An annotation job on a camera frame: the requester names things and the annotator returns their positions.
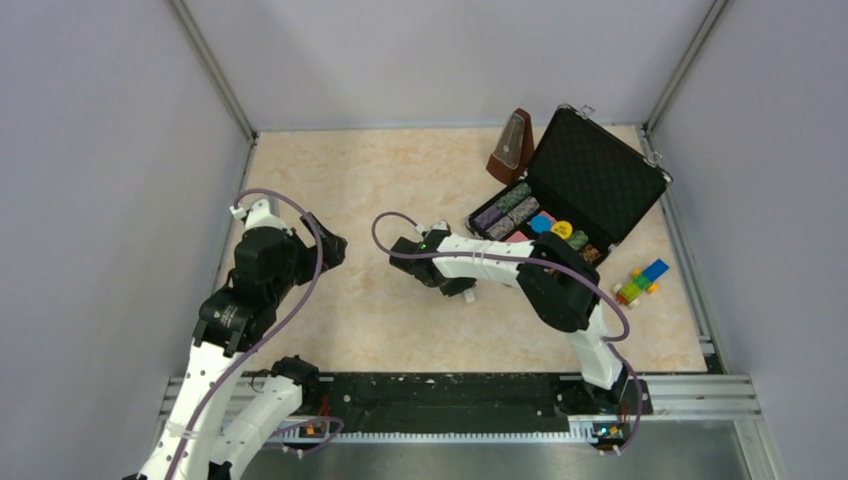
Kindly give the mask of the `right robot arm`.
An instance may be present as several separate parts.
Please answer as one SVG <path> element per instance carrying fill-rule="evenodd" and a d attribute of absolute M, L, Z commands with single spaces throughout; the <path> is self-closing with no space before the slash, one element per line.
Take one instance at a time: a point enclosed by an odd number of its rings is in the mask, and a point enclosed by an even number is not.
<path fill-rule="evenodd" d="M 464 237 L 432 226 L 419 241 L 400 237 L 387 249 L 390 263 L 445 296 L 464 295 L 477 281 L 516 288 L 537 317 L 561 332 L 577 354 L 589 404 L 612 412 L 627 397 L 630 376 L 608 333 L 603 307 L 610 308 L 627 335 L 622 309 L 600 287 L 597 270 L 559 236 L 499 242 Z"/>

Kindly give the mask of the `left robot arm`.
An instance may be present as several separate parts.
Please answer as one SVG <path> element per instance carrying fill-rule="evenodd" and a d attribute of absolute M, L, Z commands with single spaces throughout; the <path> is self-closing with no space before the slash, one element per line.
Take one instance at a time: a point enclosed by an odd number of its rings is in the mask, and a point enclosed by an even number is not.
<path fill-rule="evenodd" d="M 346 239 L 310 213 L 300 220 L 314 237 L 311 247 L 262 206 L 248 212 L 225 285 L 199 309 L 169 427 L 135 478 L 238 479 L 284 419 L 319 404 L 317 368 L 285 357 L 250 404 L 224 421 L 248 353 L 268 338 L 282 300 L 293 287 L 312 284 L 316 272 L 344 262 Z"/>

